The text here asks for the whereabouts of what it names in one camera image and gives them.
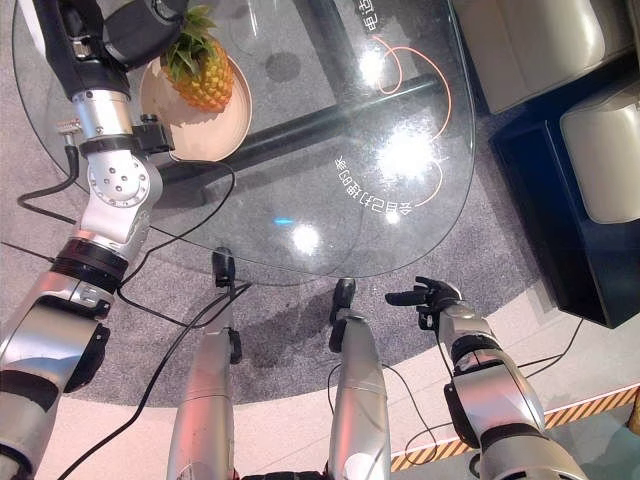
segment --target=hazard stripe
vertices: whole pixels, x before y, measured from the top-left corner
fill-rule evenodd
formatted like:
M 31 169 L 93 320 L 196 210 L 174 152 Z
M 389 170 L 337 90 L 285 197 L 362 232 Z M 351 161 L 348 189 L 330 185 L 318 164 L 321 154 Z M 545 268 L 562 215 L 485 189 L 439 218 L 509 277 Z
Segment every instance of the hazard stripe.
M 633 385 L 609 394 L 572 404 L 568 407 L 555 409 L 545 414 L 546 428 L 550 429 L 565 425 L 575 422 L 576 420 L 590 417 L 591 415 L 597 415 L 623 405 L 628 405 L 634 402 L 638 394 L 640 394 L 640 385 Z M 437 448 L 437 454 L 434 458 L 431 458 L 435 448 Z M 400 453 L 394 456 L 391 462 L 391 471 L 398 472 L 413 467 L 414 465 L 412 465 L 411 462 L 421 464 L 426 463 L 427 459 L 430 459 L 429 462 L 442 460 L 443 458 L 460 455 L 470 450 L 472 449 L 459 439 L 437 444 L 437 447 L 431 444 L 423 449 L 415 450 L 408 455 Z

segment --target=gray carpet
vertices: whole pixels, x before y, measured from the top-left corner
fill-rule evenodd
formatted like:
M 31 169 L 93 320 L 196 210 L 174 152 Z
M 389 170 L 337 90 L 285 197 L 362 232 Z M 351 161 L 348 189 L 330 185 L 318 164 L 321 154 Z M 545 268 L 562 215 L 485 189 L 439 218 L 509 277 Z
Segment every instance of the gray carpet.
M 59 170 L 32 131 L 15 86 L 11 63 L 11 9 L 2 10 L 0 24 L 0 226 L 1 238 L 48 255 L 62 247 L 69 226 L 19 209 L 15 198 L 24 191 L 53 184 Z M 291 61 L 275 59 L 273 61 Z M 462 214 L 444 241 L 427 256 L 394 272 L 358 281 L 355 308 L 371 321 L 380 357 L 393 364 L 434 345 L 417 328 L 415 313 L 384 303 L 387 291 L 410 287 L 415 275 L 447 279 L 457 284 L 483 314 L 489 314 L 530 286 L 538 277 L 522 226 L 489 149 L 487 139 L 517 112 L 489 117 L 480 114 L 476 163 Z M 77 217 L 85 194 L 71 188 L 38 204 Z M 147 245 L 163 240 L 152 232 Z M 4 321 L 18 305 L 42 260 L 1 247 Z M 179 319 L 192 316 L 211 294 L 209 252 L 174 244 L 149 262 L 127 292 L 133 299 Z M 234 306 L 244 361 L 232 368 L 234 400 L 250 402 L 323 388 L 330 368 L 339 361 L 328 351 L 328 314 L 335 279 L 294 275 L 238 262 L 239 276 L 261 283 L 293 286 L 254 286 Z M 178 329 L 148 314 L 118 303 L 105 324 L 111 329 L 107 357 L 94 381 L 74 394 L 78 398 L 135 404 Z M 153 406 L 176 405 L 186 380 L 198 334 L 187 337 L 166 367 L 151 397 Z

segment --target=round glass tabletop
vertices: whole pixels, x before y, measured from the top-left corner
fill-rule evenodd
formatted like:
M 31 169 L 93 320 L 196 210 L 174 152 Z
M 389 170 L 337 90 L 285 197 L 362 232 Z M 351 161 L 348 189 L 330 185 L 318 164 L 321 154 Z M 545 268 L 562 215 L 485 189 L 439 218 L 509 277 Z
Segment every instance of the round glass tabletop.
M 122 3 L 100 2 L 104 16 Z M 224 160 L 235 189 L 189 241 L 268 266 L 362 277 L 407 265 L 447 235 L 473 170 L 473 110 L 447 0 L 198 3 L 212 7 L 212 33 L 248 81 L 253 116 Z M 74 111 L 17 10 L 22 102 L 66 169 L 56 124 Z M 129 74 L 134 118 L 143 70 Z M 164 191 L 153 225 L 179 234 L 218 206 L 229 176 L 215 163 L 156 157 Z

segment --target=tan plate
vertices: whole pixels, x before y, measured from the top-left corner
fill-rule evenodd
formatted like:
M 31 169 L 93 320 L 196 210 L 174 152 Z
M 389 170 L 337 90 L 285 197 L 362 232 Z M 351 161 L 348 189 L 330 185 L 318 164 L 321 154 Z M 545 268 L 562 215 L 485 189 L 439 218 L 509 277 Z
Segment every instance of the tan plate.
M 231 155 L 247 136 L 251 124 L 251 92 L 238 65 L 233 70 L 231 100 L 222 113 L 193 108 L 171 87 L 160 68 L 160 60 L 147 65 L 140 84 L 144 113 L 155 113 L 171 129 L 176 160 L 217 162 Z

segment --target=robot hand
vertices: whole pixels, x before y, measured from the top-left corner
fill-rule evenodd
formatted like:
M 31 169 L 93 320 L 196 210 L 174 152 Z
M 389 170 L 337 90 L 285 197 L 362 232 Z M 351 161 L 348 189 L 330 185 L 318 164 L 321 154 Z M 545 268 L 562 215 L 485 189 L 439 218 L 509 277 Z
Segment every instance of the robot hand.
M 391 305 L 414 305 L 423 330 L 434 330 L 453 363 L 444 395 L 460 439 L 480 448 L 480 478 L 587 477 L 573 458 L 545 436 L 544 411 L 487 321 L 450 284 L 416 277 L 413 291 L 389 293 Z

